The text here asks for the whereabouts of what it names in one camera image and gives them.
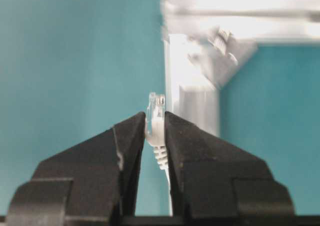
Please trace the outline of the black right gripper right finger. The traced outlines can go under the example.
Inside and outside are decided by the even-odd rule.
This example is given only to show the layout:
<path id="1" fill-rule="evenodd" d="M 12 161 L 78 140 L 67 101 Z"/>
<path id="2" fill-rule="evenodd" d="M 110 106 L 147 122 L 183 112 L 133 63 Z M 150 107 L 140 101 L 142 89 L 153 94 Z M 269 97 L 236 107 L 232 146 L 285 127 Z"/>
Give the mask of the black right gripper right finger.
<path id="1" fill-rule="evenodd" d="M 173 213 L 189 218 L 293 216 L 287 188 L 267 163 L 166 112 Z"/>

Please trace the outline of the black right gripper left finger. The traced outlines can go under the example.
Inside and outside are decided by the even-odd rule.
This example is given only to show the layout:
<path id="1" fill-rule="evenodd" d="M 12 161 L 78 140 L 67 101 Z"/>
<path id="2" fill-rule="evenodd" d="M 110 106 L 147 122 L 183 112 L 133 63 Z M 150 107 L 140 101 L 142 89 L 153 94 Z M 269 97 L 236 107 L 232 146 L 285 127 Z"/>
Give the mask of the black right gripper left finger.
<path id="1" fill-rule="evenodd" d="M 19 186 L 7 225 L 116 225 L 136 210 L 144 112 L 40 162 Z"/>

